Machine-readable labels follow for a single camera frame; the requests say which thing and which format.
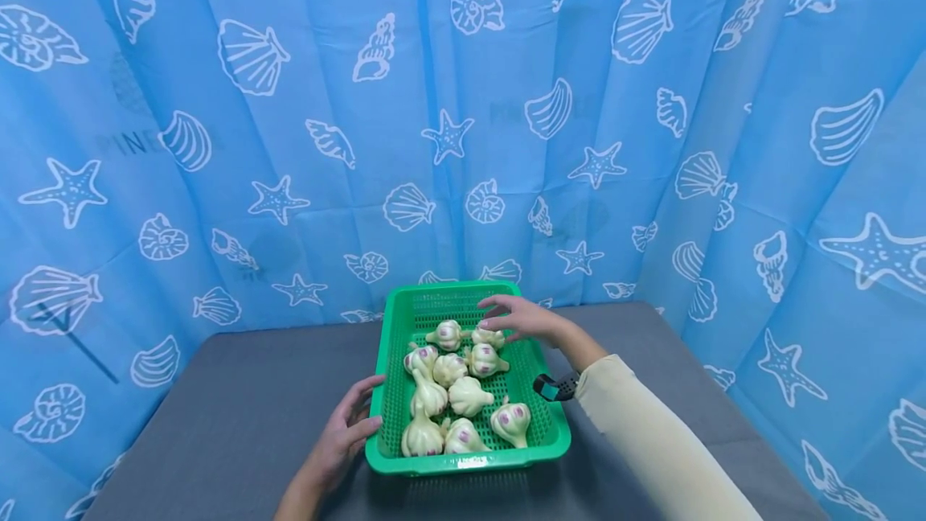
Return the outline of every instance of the starfish print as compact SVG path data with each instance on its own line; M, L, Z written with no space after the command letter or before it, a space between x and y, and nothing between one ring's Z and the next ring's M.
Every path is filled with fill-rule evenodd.
M463 136L474 123L476 123L475 119L464 119L463 123L454 125L450 120L450 114L446 109L442 109L440 111L440 131L421 130L421 137L437 143L437 150L434 151L435 166L439 166L440 162L444 161L444 157L450 154L463 157Z
M95 159L84 164L78 171L69 170L61 162L49 157L45 162L57 182L43 190L30 191L19 196L19 203L24 205L57 202L64 210L65 229L74 229L80 218L80 212L88 204L105 205L109 202L96 190L93 182L100 171L100 160Z
M289 224L289 210L308 207L312 203L308 199L294 199L289 194L290 178L284 175L276 187L267 187L260 181L251 181L260 198L248 208L248 214L260 214L262 211L272 212L284 226Z
M882 276L893 276L926 294L926 236L898 237L877 214L865 214L865 227L855 237L829 237L820 247L855 264L855 288L869 289Z
M575 272L576 270L581 270L585 273L585 276L591 276L592 260L604 258L604 252L586 252L585 240L581 240L579 242L579 247L573 249L572 252L567 251L567 249L556 249L556 255L566 260L566 271L563 272L564 275L566 275L566 273Z
M616 164L614 164L614 159L617 156L617 151L621 150L621 145L623 145L621 142L617 142L608 149L602 151L602 153L597 153L597 151L591 147L586 147L585 162L581 164L581 166L573 169L572 173L567 175L567 178L575 179L585 175L586 178L592 180L592 187L597 190L597 188L601 186L601 180L604 179L605 175L626 174L626 167L616 166Z
M804 388L805 391L815 395L818 399L828 400L823 388L817 386L817 383L804 376L801 371L797 370L797 361L800 360L803 350L800 344L792 344L785 348L778 348L775 340L772 338L772 331L765 330L765 358L758 361L758 367L768 374L778 379L778 386L781 387L781 394L785 395L785 403L794 408L797 399L794 393L797 388Z
M290 306L296 306L299 302L312 302L313 304L318 304L319 306L324 306L321 298L318 297L318 292L321 292L324 289L328 289L327 284L306 284L302 277L298 273L293 274L293 283L290 285L286 284L271 284L270 288L280 291L290 297Z

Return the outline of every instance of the right hand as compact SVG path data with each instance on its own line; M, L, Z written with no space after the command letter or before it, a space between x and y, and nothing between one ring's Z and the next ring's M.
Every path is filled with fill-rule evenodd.
M489 306L493 308L486 313L478 326L493 332L513 330L514 333L507 338L507 342L510 343L519 338L540 338L556 348L563 333L572 324L559 314L519 296L495 294L477 304L479 308Z

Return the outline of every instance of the gray table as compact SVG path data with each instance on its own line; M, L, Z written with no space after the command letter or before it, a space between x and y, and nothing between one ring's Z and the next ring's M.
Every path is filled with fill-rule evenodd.
M559 309L621 355L704 441L763 519L827 519L668 325L642 303ZM270 519L331 409L373 372L379 324L209 338L84 521ZM554 375L567 364L548 351ZM659 519L581 412L558 462L455 478L385 478L358 459L323 519Z

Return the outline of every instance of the finger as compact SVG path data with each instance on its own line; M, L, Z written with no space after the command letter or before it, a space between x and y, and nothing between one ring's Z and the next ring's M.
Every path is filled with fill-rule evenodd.
M347 422L358 400L362 399L367 391L372 391L373 387L383 384L385 379L386 375L373 375L367 376L366 379L360 380L359 382L355 382L354 386L345 394L345 398L341 399L341 403L337 405L331 416L343 422Z

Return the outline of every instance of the blue curtain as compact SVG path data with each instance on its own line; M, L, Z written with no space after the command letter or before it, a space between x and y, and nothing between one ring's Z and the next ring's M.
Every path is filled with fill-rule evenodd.
M0 0L0 519L215 332L651 302L835 519L926 491L926 0Z

